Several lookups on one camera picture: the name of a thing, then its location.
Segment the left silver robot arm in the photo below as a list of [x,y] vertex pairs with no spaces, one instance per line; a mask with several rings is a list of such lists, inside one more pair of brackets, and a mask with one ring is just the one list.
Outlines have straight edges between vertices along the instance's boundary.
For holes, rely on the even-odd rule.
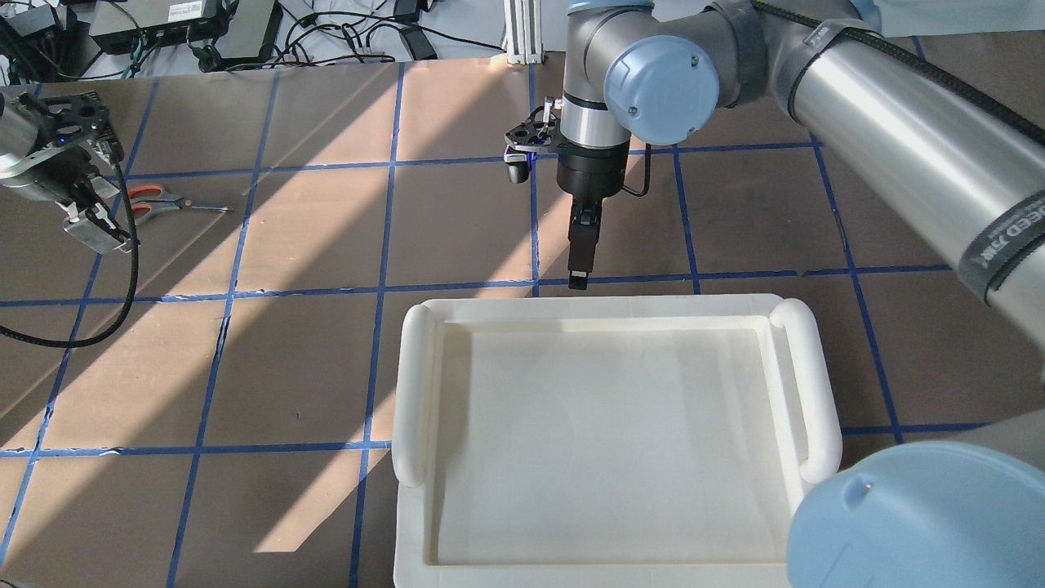
[[22,198],[57,205],[66,215],[63,230],[100,254],[130,251],[131,235],[109,208],[120,189],[94,159],[115,168],[124,157],[109,109],[93,91],[2,100],[2,186]]

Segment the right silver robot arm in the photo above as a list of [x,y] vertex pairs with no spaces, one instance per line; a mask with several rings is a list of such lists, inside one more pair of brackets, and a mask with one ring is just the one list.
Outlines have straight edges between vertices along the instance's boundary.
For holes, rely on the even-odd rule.
[[[1043,345],[1043,130],[881,37],[874,1],[572,1],[561,156],[586,286],[622,141],[671,145],[717,107],[771,96],[1037,346]],[[1043,411],[898,444],[811,492],[788,544],[795,587],[1041,587]]]

